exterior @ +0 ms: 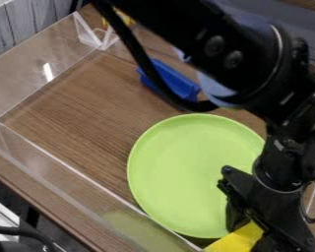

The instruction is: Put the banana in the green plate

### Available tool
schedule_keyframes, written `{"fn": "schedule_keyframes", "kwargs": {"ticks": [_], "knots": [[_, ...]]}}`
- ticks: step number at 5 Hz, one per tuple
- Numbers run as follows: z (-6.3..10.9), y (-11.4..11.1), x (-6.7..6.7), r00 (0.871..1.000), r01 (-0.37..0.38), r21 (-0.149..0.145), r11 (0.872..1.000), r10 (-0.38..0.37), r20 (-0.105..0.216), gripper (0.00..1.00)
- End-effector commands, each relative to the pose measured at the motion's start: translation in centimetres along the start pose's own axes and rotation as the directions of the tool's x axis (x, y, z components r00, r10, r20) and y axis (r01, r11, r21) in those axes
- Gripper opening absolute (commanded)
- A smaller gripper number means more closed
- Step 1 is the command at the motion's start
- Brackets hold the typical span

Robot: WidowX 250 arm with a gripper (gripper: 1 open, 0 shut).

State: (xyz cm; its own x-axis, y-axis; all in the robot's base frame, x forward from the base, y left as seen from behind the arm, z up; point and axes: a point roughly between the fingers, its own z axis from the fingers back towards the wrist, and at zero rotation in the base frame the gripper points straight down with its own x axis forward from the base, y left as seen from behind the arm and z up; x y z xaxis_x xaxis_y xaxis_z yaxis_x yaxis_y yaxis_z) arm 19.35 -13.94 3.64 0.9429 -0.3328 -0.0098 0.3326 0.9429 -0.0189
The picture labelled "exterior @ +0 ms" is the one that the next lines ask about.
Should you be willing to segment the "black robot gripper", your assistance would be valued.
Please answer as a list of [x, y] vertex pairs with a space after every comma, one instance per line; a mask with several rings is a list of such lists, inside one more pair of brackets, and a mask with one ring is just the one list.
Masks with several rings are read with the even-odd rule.
[[315, 236], [300, 213], [300, 193], [272, 191], [232, 166], [223, 166], [220, 173], [227, 230], [236, 231], [252, 221], [263, 232], [249, 252], [315, 252]]

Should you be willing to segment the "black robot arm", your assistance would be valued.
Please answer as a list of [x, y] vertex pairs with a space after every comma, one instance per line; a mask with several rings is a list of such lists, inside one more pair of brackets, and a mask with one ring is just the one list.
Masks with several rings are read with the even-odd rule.
[[[92, 0], [161, 96], [181, 109], [241, 108], [267, 124], [267, 139], [251, 172], [221, 167], [225, 227], [248, 223], [261, 234], [249, 252], [315, 252], [315, 220], [303, 193], [315, 186], [315, 74], [308, 46], [272, 22], [236, 18], [211, 0]], [[204, 74], [205, 100], [188, 102], [165, 82], [124, 23], [133, 18], [180, 51]]]

